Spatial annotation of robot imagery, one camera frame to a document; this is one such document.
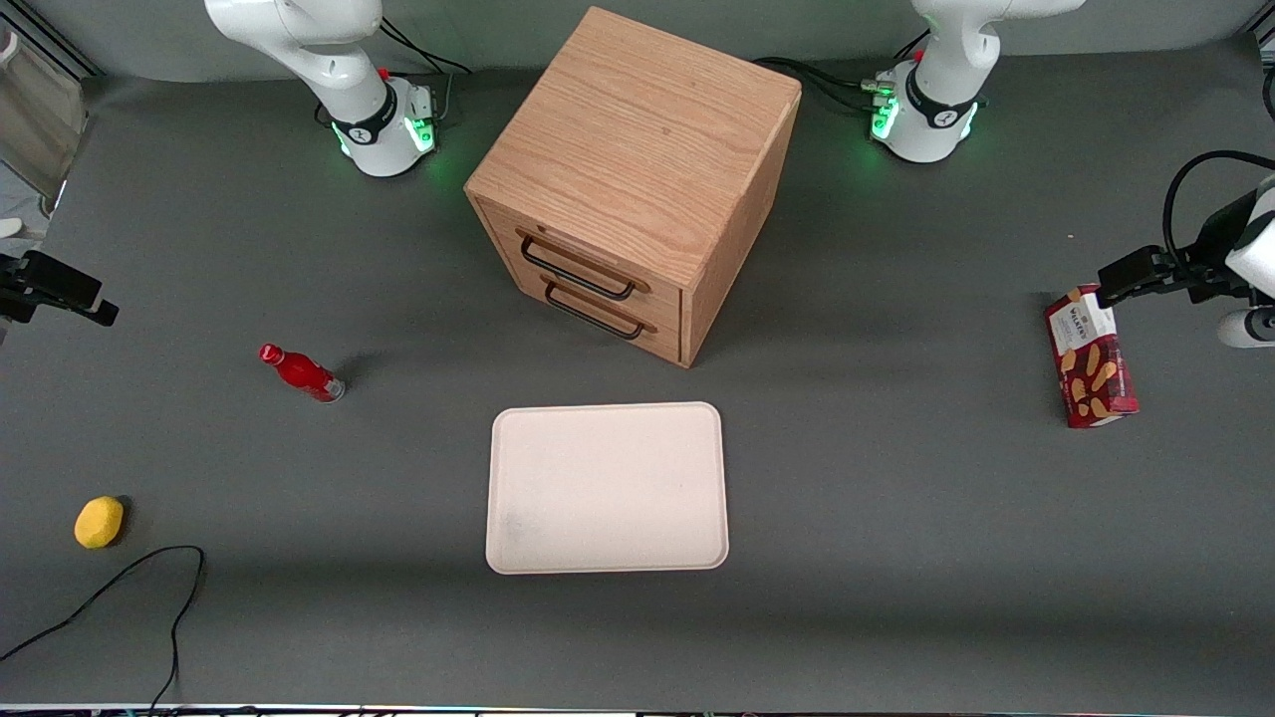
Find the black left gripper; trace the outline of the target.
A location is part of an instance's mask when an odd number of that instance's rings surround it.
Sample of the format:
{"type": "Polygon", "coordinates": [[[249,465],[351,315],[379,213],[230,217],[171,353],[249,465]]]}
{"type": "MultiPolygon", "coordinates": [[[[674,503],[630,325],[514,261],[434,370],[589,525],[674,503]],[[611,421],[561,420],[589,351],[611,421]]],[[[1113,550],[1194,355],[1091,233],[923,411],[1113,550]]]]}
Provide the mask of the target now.
{"type": "Polygon", "coordinates": [[[1198,228],[1197,240],[1184,249],[1188,268],[1198,274],[1197,283],[1192,285],[1192,278],[1165,248],[1139,248],[1098,270],[1096,301],[1116,306],[1128,299],[1187,290],[1193,305],[1213,299],[1241,299],[1248,306],[1257,306],[1258,291],[1227,264],[1230,251],[1247,248],[1257,236],[1250,228],[1257,198],[1256,189],[1247,191],[1198,228]]]}

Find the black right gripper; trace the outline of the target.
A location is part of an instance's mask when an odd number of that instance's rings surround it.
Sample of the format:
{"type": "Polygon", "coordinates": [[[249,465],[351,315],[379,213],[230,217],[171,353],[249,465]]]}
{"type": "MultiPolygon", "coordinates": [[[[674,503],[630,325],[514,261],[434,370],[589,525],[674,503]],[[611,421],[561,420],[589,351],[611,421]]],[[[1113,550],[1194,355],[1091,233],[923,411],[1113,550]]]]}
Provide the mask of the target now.
{"type": "Polygon", "coordinates": [[[22,256],[22,282],[17,272],[20,260],[1,254],[1,318],[28,324],[40,306],[51,306],[113,327],[119,306],[101,299],[102,282],[42,251],[22,256]]]}

